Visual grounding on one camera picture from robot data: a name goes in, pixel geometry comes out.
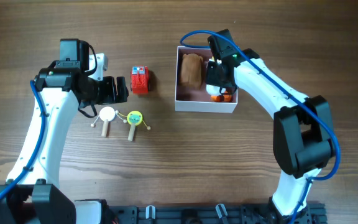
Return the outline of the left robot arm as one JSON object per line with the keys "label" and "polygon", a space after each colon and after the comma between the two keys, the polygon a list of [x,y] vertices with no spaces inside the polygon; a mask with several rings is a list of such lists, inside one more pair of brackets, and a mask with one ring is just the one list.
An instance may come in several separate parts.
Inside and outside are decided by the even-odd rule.
{"label": "left robot arm", "polygon": [[30,81],[34,112],[24,145],[0,185],[0,223],[117,223],[104,199],[70,200],[59,188],[70,124],[86,108],[127,101],[124,77],[104,76],[107,58],[84,40],[62,39],[60,56]]}

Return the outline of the brown plush bear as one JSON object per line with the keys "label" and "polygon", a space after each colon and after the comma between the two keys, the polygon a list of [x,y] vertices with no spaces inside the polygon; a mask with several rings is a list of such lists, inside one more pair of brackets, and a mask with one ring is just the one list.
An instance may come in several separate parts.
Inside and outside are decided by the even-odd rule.
{"label": "brown plush bear", "polygon": [[180,69],[180,84],[193,89],[202,85],[203,58],[197,54],[183,54]]}

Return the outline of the white yellow plush duck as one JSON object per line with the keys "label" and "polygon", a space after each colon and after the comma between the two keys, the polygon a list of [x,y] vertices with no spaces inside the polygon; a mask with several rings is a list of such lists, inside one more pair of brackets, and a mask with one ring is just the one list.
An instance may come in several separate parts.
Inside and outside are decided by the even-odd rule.
{"label": "white yellow plush duck", "polygon": [[211,96],[211,100],[213,102],[225,102],[231,103],[232,102],[232,94],[230,94],[225,88],[220,90],[218,86],[213,85],[206,85],[206,91]]}

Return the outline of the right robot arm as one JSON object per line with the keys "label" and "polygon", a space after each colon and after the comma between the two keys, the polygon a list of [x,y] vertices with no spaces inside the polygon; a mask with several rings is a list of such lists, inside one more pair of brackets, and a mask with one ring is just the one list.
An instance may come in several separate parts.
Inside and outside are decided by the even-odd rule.
{"label": "right robot arm", "polygon": [[241,50],[227,29],[210,32],[208,44],[213,55],[207,67],[208,93],[227,96],[244,90],[273,119],[273,154],[281,174],[265,219],[295,223],[310,217],[306,198],[313,182],[330,179],[341,160],[329,103],[287,85],[256,52]]}

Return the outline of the red toy fire truck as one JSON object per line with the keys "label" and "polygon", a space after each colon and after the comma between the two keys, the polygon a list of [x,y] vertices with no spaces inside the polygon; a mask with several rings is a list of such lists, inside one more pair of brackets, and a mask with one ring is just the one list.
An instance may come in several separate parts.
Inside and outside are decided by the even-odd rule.
{"label": "red toy fire truck", "polygon": [[147,66],[133,66],[131,70],[131,91],[136,95],[147,94],[150,90],[150,74]]}

